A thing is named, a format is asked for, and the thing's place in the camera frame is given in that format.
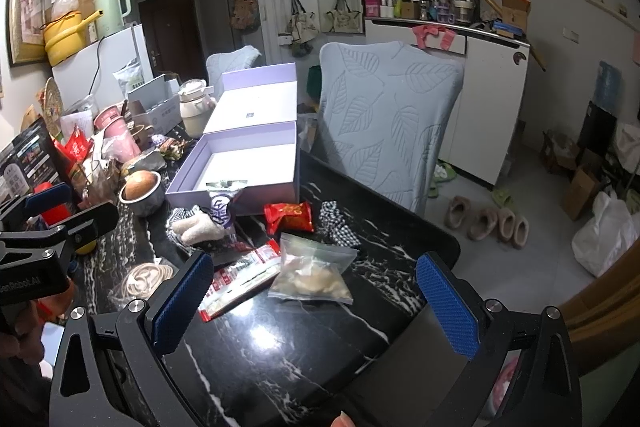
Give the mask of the person's left hand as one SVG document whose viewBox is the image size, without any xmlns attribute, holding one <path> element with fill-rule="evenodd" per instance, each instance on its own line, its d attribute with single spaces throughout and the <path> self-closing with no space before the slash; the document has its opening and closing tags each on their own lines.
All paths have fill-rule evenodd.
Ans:
<svg viewBox="0 0 640 427">
<path fill-rule="evenodd" d="M 44 357 L 41 342 L 43 325 L 54 322 L 66 312 L 72 304 L 75 284 L 68 279 L 68 287 L 61 294 L 42 297 L 31 301 L 17 315 L 14 324 L 14 335 L 1 335 L 1 358 L 19 358 L 26 364 L 39 364 Z"/>
</svg>

